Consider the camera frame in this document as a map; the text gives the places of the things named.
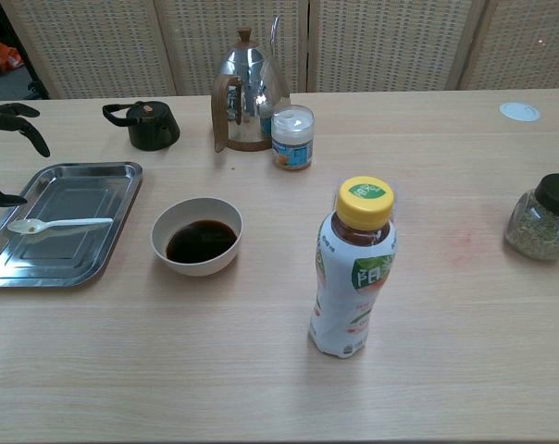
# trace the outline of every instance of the wooden kettle handle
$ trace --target wooden kettle handle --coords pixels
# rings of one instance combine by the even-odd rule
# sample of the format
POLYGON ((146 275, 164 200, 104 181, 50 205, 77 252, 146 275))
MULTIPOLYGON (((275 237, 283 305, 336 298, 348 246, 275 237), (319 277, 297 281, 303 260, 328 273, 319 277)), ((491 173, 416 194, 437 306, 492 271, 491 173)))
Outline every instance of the wooden kettle handle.
POLYGON ((212 88, 212 125, 214 126, 214 150, 220 153, 228 143, 228 114, 226 111, 226 97, 228 87, 236 87, 236 123, 241 124, 242 119, 242 81, 240 77, 229 74, 220 74, 214 80, 212 88))

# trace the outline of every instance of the stainless steel tray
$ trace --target stainless steel tray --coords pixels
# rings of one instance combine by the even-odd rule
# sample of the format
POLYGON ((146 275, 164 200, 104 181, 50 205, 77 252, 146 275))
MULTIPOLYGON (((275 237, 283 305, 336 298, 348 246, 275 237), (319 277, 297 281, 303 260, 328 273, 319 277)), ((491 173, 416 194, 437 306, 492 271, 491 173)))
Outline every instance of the stainless steel tray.
POLYGON ((105 265, 142 182, 132 162, 60 164, 39 171, 22 191, 28 203, 0 220, 0 287, 71 287, 105 265), (49 228, 21 235, 12 220, 112 217, 110 225, 49 228))

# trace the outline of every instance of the white spoon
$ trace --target white spoon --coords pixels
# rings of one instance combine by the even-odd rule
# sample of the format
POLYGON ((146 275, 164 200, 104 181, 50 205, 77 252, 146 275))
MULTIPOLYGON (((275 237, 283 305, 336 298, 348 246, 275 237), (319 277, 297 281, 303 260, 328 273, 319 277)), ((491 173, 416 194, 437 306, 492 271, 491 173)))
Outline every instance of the white spoon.
POLYGON ((88 219, 64 219, 52 220, 51 222, 43 222, 39 219, 21 219, 15 220, 8 224, 8 229, 20 234, 35 234, 48 229, 50 227, 71 227, 78 225, 96 225, 96 224, 110 224, 113 219, 110 217, 105 218, 88 218, 88 219))

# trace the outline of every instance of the soy sauce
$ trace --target soy sauce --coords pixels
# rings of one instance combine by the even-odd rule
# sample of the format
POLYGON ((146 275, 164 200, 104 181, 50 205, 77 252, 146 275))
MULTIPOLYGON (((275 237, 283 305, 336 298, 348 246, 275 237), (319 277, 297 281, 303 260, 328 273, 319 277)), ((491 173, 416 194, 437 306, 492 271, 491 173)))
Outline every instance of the soy sauce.
POLYGON ((167 259, 196 264, 220 256, 236 241, 232 228, 216 220, 198 220, 177 231, 168 242, 167 259))

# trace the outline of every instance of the wooden table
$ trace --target wooden table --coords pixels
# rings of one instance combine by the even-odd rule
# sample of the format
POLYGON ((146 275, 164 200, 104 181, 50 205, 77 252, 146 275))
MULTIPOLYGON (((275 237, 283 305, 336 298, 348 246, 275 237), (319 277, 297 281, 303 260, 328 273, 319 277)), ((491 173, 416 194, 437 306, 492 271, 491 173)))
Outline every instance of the wooden table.
POLYGON ((0 132, 4 191, 53 163, 144 168, 99 279, 0 289, 0 442, 559 439, 559 263, 502 242, 520 194, 559 171, 559 90, 294 94, 317 117, 300 172, 215 154, 209 97, 164 100, 181 137, 162 152, 107 123, 113 100, 35 102, 50 159, 0 132), (503 117, 509 101, 540 121, 503 117), (338 181, 362 173, 398 191, 400 250, 366 348, 339 360, 307 338, 315 239, 338 181), (241 209, 242 250, 215 276, 175 275, 150 228, 204 194, 241 209))

